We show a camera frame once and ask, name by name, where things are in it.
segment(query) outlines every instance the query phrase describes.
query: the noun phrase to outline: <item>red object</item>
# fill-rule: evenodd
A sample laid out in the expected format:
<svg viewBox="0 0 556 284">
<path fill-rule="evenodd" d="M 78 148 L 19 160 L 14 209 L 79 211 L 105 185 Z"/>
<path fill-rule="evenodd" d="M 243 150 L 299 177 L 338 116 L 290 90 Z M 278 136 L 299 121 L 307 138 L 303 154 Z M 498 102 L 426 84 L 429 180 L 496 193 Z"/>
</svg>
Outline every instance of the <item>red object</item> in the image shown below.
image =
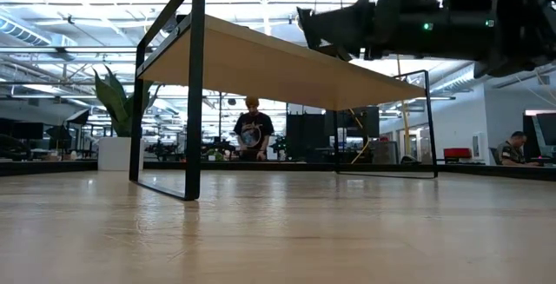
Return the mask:
<svg viewBox="0 0 556 284">
<path fill-rule="evenodd" d="M 444 149 L 444 158 L 471 158 L 471 149 Z"/>
</svg>

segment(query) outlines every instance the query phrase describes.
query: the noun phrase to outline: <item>wooden floor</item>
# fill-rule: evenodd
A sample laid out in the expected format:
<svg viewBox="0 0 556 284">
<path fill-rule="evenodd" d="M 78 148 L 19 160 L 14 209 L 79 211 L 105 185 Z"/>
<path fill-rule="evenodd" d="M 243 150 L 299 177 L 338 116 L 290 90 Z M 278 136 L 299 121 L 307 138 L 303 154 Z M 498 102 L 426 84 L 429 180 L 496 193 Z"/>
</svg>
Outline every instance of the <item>wooden floor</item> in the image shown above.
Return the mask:
<svg viewBox="0 0 556 284">
<path fill-rule="evenodd" d="M 184 203 L 126 177 L 0 178 L 0 283 L 556 282 L 552 182 L 205 172 Z"/>
</svg>

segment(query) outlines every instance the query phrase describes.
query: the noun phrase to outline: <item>white planter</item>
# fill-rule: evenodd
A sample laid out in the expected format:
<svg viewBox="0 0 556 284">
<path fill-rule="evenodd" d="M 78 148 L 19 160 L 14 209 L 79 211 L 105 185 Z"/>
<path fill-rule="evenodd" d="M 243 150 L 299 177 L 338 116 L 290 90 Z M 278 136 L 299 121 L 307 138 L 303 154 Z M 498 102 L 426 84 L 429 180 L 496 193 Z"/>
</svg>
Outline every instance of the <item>white planter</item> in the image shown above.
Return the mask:
<svg viewBox="0 0 556 284">
<path fill-rule="evenodd" d="M 139 169 L 142 170 L 145 143 L 141 140 Z M 131 137 L 103 137 L 98 143 L 99 171 L 129 171 Z"/>
</svg>

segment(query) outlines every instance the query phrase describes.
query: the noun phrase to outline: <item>black t-shirt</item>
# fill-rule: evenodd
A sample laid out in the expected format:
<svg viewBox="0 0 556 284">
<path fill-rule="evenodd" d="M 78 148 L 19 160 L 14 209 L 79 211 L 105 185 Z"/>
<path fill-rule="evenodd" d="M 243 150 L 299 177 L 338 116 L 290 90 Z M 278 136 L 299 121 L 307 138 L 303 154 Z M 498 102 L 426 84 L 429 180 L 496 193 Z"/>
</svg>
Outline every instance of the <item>black t-shirt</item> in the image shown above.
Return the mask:
<svg viewBox="0 0 556 284">
<path fill-rule="evenodd" d="M 498 158 L 500 161 L 504 159 L 509 159 L 515 163 L 525 163 L 525 157 L 521 152 L 521 149 L 517 149 L 508 141 L 501 143 L 498 148 Z"/>
<path fill-rule="evenodd" d="M 261 149 L 264 136 L 273 134 L 275 128 L 269 116 L 263 113 L 252 116 L 247 113 L 237 120 L 234 132 L 241 137 L 248 149 Z"/>
</svg>

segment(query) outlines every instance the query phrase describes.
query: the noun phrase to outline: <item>person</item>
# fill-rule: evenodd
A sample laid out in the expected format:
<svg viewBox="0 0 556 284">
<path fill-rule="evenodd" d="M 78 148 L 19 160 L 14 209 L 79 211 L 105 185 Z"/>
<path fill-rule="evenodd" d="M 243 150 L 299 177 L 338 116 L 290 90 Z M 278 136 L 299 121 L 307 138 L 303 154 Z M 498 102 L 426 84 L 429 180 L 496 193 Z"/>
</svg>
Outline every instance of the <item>person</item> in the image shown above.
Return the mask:
<svg viewBox="0 0 556 284">
<path fill-rule="evenodd" d="M 245 98 L 248 113 L 237 120 L 234 132 L 240 143 L 240 158 L 244 161 L 264 161 L 267 159 L 267 146 L 270 135 L 275 132 L 270 117 L 259 111 L 259 99 Z"/>
<path fill-rule="evenodd" d="M 509 140 L 497 148 L 497 155 L 504 166 L 539 166 L 537 162 L 525 161 L 521 147 L 527 142 L 527 136 L 521 131 L 513 132 Z"/>
</svg>

